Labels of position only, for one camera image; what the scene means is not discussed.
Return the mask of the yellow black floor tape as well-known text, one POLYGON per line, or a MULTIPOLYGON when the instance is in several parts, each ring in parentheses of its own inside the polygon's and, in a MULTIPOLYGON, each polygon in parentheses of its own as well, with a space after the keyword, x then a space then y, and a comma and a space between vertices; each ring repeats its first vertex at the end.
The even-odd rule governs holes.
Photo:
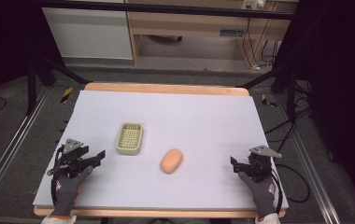
POLYGON ((62 97, 60 103, 65 103, 67 101, 67 99, 70 96, 72 90, 73 90, 73 87, 69 87, 69 88, 65 89, 63 97, 62 97))
POLYGON ((262 94, 262 104, 263 104, 263 105, 269 105, 269 106, 271 106, 271 107, 277 107, 277 103, 269 102, 269 101, 267 100, 266 94, 262 94))

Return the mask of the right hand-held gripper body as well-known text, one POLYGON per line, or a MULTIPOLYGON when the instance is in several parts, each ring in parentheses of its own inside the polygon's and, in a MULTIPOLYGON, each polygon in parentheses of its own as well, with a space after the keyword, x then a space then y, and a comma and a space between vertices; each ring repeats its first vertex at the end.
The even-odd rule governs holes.
POLYGON ((248 156, 249 176, 259 183, 272 173, 272 158, 281 158, 282 155, 267 146, 257 146, 250 150, 248 156))

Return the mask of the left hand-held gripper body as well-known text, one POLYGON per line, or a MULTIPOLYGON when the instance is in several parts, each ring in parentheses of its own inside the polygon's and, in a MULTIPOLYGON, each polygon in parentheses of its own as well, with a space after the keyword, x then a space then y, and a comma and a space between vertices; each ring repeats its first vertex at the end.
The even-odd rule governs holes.
POLYGON ((54 157, 54 165, 48 170, 48 175, 56 175, 62 172, 68 177, 75 177, 82 172, 82 156, 89 152, 89 147, 74 139, 66 139, 54 157))

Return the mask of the light wooden desk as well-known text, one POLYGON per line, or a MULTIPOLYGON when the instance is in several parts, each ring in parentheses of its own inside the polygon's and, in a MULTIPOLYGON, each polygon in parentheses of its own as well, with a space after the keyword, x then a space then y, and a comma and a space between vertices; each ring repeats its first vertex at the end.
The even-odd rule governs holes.
MULTIPOLYGON (((128 4, 242 9, 243 0, 124 0, 128 4)), ((293 13, 299 0, 266 0, 262 10, 293 13)), ((287 20, 220 16, 129 12, 128 24, 134 52, 139 52, 142 35, 233 37, 247 67, 260 63, 265 42, 281 41, 290 25, 287 20)))

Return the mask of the person's left hand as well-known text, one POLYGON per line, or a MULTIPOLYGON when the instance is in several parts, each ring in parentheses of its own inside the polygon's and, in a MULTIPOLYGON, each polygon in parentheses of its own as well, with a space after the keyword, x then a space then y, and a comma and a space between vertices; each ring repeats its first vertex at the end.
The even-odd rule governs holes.
POLYGON ((93 167, 88 166, 76 177, 59 175, 55 184, 56 202, 52 217, 68 219, 78 197, 80 188, 85 179, 92 173, 93 167))

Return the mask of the orange bread roll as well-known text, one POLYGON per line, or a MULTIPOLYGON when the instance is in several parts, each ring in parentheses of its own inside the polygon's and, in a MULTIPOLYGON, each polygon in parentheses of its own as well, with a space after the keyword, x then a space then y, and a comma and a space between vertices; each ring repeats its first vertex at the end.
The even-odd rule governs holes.
POLYGON ((169 150, 160 162, 160 167, 166 174, 172 174, 176 171, 183 160, 183 154, 179 149, 169 150))

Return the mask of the pale green soap dish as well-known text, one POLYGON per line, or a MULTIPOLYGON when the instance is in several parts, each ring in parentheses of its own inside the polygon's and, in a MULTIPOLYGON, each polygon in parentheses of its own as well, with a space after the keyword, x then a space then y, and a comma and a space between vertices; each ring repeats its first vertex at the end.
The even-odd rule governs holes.
POLYGON ((121 155, 137 155, 141 150, 143 133, 141 123, 124 122, 117 138, 117 152, 121 155))

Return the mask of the black metal stand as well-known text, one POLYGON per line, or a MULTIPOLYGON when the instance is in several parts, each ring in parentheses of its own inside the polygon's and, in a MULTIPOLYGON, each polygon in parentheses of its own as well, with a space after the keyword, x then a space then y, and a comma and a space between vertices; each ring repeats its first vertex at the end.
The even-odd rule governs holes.
POLYGON ((286 113, 288 119, 294 123, 296 121, 295 115, 295 103, 294 103, 294 94, 295 94, 295 74, 292 68, 288 66, 280 66, 277 68, 273 68, 271 71, 261 75, 260 77, 256 77, 250 82, 239 85, 239 88, 250 89, 261 82, 274 77, 274 83, 271 86, 271 91, 273 93, 282 93, 284 88, 288 89, 287 93, 287 109, 286 113))
POLYGON ((45 57, 29 57, 27 59, 27 90, 28 90, 28 108, 27 115, 30 115, 36 107, 36 77, 46 86, 53 86, 56 82, 51 70, 55 69, 67 77, 80 84, 91 83, 90 80, 80 77, 74 72, 65 68, 62 64, 45 57))

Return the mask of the person's right hand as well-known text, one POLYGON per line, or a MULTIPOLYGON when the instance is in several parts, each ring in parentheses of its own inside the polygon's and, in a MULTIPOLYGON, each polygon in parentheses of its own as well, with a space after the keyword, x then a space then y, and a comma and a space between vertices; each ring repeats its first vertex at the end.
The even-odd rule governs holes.
POLYGON ((274 207, 276 186, 270 176, 260 182, 255 182, 244 172, 240 172, 238 177, 248 186, 260 220, 276 212, 274 207))

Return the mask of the white cabinet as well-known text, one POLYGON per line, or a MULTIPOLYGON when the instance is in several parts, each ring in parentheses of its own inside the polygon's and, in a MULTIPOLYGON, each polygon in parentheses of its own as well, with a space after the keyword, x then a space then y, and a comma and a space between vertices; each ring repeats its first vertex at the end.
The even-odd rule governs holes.
POLYGON ((124 12, 47 7, 43 12, 63 57, 133 59, 124 12))

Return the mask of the black curtain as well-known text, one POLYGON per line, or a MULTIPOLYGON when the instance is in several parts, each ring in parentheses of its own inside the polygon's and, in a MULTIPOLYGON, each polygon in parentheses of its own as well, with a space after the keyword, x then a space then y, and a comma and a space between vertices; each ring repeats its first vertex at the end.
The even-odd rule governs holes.
POLYGON ((64 64, 42 8, 0 0, 0 85, 25 75, 32 57, 27 47, 64 64))
POLYGON ((355 0, 298 0, 277 60, 294 59, 329 149, 355 184, 355 0))

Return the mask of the black horizontal frame bar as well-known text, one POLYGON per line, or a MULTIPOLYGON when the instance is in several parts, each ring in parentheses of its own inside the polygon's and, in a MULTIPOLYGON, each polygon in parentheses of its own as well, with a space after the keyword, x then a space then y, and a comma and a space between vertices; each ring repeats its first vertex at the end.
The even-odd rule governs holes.
POLYGON ((256 11, 244 9, 221 9, 214 7, 184 7, 148 4, 105 3, 65 0, 35 0, 41 7, 128 11, 143 13, 163 13, 182 15, 220 16, 234 18, 255 18, 273 20, 295 20, 298 16, 289 12, 256 11))

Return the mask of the metal floor rail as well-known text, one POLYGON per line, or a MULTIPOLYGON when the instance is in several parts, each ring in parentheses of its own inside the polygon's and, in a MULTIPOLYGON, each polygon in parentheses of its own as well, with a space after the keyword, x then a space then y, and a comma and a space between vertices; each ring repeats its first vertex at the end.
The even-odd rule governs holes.
POLYGON ((20 127, 14 133, 13 137, 9 141, 4 153, 0 158, 0 182, 4 177, 9 165, 13 161, 17 151, 19 150, 23 140, 29 133, 33 123, 36 120, 38 113, 41 111, 43 104, 45 103, 50 92, 49 87, 43 87, 38 96, 35 97, 35 104, 31 111, 25 115, 20 127))
POLYGON ((344 197, 350 181, 344 168, 330 161, 330 151, 320 136, 309 103, 302 94, 293 98, 293 109, 296 121, 291 140, 311 196, 315 199, 315 211, 320 213, 324 224, 343 224, 346 220, 344 197))

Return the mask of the white power strip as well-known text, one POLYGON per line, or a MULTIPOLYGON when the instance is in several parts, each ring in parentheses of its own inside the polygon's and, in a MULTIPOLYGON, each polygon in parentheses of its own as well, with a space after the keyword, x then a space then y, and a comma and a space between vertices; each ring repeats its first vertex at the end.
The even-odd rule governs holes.
POLYGON ((243 0, 242 9, 247 10, 262 10, 266 0, 243 0))

